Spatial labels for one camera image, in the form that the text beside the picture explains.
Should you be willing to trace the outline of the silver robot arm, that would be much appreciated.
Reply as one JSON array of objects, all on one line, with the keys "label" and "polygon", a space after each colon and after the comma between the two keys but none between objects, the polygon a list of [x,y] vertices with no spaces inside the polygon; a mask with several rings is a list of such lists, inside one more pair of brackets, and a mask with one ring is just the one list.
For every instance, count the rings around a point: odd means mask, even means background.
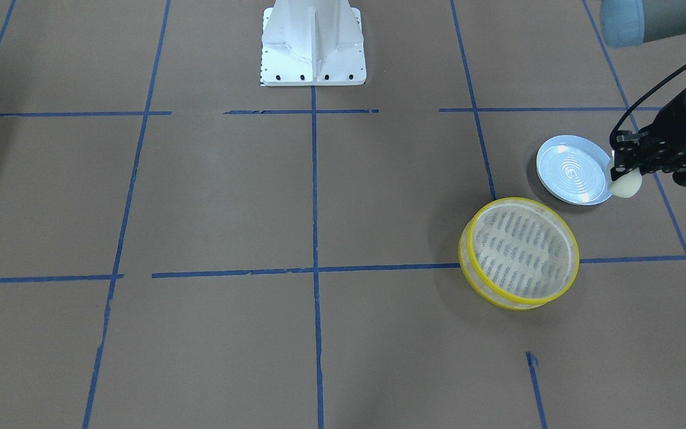
[{"label": "silver robot arm", "polygon": [[[602,35],[608,46],[640,46],[686,35],[686,1],[604,1],[600,8]],[[672,98],[650,125],[632,133],[621,130],[629,115],[650,95],[686,71],[686,63],[635,101],[609,135],[613,166],[608,174],[618,182],[632,173],[670,173],[686,187],[686,88]]]}]

